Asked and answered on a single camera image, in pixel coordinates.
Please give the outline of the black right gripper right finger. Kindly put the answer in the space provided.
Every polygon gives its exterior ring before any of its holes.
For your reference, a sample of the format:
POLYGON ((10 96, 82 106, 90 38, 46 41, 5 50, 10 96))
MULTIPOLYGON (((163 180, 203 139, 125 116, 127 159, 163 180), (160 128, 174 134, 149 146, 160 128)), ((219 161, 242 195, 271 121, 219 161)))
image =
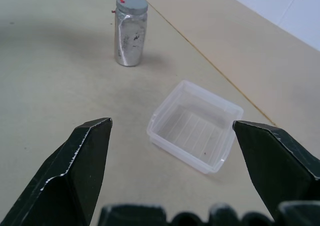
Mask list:
POLYGON ((250 179, 276 223, 320 223, 320 159, 285 130, 236 120, 250 179))

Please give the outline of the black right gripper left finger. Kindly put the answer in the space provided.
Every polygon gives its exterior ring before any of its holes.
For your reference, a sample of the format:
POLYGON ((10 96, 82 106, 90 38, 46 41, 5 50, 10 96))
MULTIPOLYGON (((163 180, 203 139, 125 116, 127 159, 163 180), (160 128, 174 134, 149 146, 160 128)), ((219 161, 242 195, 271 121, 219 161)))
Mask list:
POLYGON ((0 226, 89 226, 100 195, 113 121, 77 126, 40 166, 0 226))

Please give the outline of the clear square plastic container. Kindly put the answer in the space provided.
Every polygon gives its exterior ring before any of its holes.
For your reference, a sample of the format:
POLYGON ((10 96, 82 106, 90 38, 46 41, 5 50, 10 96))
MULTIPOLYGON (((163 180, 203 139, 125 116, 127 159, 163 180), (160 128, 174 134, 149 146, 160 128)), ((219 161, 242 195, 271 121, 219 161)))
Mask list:
POLYGON ((203 174, 217 173, 236 134, 233 122, 244 110, 187 80, 154 111, 146 132, 150 141, 203 174))

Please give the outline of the silver cylindrical jar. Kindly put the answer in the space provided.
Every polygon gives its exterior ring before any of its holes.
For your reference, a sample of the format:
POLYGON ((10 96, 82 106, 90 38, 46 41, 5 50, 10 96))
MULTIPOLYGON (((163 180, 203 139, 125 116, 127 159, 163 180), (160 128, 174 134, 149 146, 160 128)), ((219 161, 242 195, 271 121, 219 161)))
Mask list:
POLYGON ((147 33, 148 14, 126 14, 115 10, 114 58, 125 67, 140 64, 147 33))

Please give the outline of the grey plastic jar lid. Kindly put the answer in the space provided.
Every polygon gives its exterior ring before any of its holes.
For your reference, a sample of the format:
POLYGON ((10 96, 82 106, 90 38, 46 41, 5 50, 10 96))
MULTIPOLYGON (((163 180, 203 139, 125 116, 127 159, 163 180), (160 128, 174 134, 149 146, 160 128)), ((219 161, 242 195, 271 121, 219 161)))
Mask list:
POLYGON ((116 8, 128 15, 142 15, 148 11, 146 0, 116 0, 116 8))

